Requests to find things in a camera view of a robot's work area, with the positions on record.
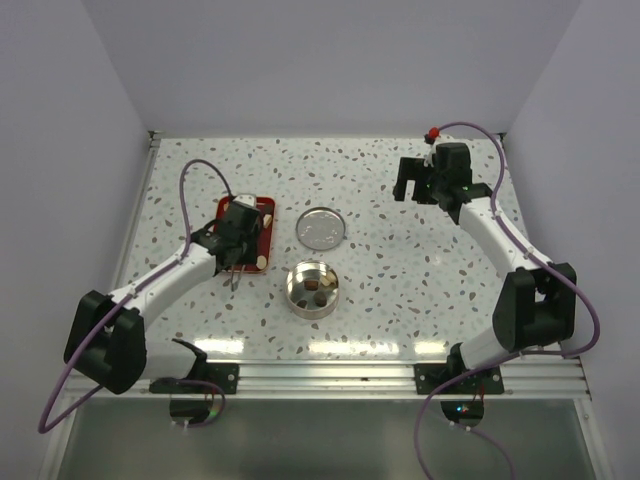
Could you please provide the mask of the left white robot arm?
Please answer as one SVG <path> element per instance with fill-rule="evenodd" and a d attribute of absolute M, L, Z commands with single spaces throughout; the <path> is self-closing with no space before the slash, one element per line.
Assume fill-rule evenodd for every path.
<path fill-rule="evenodd" d="M 173 380 L 189 393 L 201 390 L 213 378 L 206 353 L 180 339 L 154 348 L 146 331 L 199 284 L 255 263 L 262 229 L 256 196 L 236 196 L 221 217 L 191 233 L 184 247 L 139 280 L 108 294 L 85 294 L 64 362 L 114 394 L 143 379 Z"/>

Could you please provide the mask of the metal serving tongs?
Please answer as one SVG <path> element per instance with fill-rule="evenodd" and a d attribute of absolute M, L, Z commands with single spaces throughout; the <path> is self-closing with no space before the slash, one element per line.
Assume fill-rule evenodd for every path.
<path fill-rule="evenodd" d="M 230 288 L 232 292 L 235 292 L 238 290 L 244 271 L 245 271 L 244 264 L 238 264 L 230 268 Z"/>

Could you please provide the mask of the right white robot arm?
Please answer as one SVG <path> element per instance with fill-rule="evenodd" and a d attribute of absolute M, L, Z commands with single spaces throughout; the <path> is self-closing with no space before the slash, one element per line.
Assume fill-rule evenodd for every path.
<path fill-rule="evenodd" d="M 474 182 L 465 144 L 436 145 L 424 159 L 401 158 L 395 200 L 406 199 L 409 184 L 414 202 L 438 206 L 476 241 L 502 281 L 490 327 L 450 349 L 445 379 L 451 389 L 468 392 L 481 380 L 479 367 L 573 335 L 575 270 L 554 263 L 513 231 L 492 189 Z"/>

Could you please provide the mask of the round silver tin lid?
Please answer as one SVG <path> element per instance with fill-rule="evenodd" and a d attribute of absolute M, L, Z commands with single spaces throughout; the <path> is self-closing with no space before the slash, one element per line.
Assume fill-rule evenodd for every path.
<path fill-rule="evenodd" d="M 337 211 L 328 207 L 314 207 L 299 216 L 295 233 L 304 247 L 314 251 L 329 251 L 343 241 L 346 223 Z"/>

